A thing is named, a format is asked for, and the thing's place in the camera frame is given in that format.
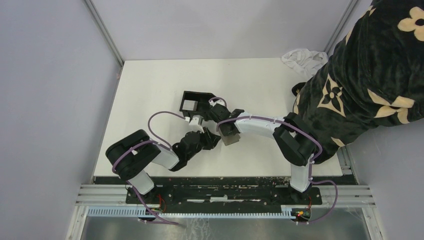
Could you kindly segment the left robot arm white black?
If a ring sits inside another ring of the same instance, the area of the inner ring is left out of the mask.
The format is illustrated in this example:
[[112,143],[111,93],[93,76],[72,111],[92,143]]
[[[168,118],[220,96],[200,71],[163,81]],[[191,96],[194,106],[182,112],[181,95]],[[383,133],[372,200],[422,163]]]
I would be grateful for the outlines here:
[[145,168],[154,163],[172,172],[187,166],[188,161],[203,150],[214,149],[221,137],[208,128],[190,131],[171,147],[152,140],[140,129],[112,144],[105,156],[112,164],[112,172],[138,191],[138,197],[149,204],[156,200],[158,191]]

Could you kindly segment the stack of credit cards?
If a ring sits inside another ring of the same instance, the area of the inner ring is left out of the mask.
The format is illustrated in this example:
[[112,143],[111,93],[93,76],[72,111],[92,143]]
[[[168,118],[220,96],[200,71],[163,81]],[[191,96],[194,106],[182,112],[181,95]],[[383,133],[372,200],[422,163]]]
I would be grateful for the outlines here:
[[195,100],[184,100],[182,104],[183,111],[196,111],[198,106],[198,101]]

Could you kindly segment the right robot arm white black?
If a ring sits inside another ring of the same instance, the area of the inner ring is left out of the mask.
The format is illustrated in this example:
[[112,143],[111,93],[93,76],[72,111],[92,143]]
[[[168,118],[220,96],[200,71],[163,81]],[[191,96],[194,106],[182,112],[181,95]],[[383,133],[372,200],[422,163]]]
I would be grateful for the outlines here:
[[290,163],[289,199],[302,204],[309,198],[312,187],[312,164],[323,152],[312,129],[302,118],[290,112],[285,117],[265,117],[250,114],[242,109],[230,112],[216,104],[207,112],[222,137],[253,134],[275,140],[284,158]]

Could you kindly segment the black plastic card box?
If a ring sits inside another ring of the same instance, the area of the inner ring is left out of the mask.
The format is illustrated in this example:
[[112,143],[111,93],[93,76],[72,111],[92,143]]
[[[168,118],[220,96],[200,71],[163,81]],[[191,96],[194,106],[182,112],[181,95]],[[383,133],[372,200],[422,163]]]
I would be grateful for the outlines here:
[[210,92],[197,92],[185,90],[182,94],[179,111],[186,118],[192,119],[194,116],[201,116],[203,120],[210,121],[208,116],[212,108],[210,99],[216,96]]

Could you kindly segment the grey leather card holder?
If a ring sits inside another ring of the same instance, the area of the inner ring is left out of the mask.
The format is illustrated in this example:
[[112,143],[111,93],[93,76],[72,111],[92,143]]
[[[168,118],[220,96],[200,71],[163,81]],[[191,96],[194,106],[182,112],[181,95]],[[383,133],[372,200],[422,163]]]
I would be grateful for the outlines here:
[[219,133],[221,140],[222,140],[222,142],[225,146],[235,144],[235,143],[239,142],[240,138],[241,138],[238,133],[235,134],[235,135],[228,135],[228,136],[224,136],[224,134],[221,130],[218,130],[218,133]]

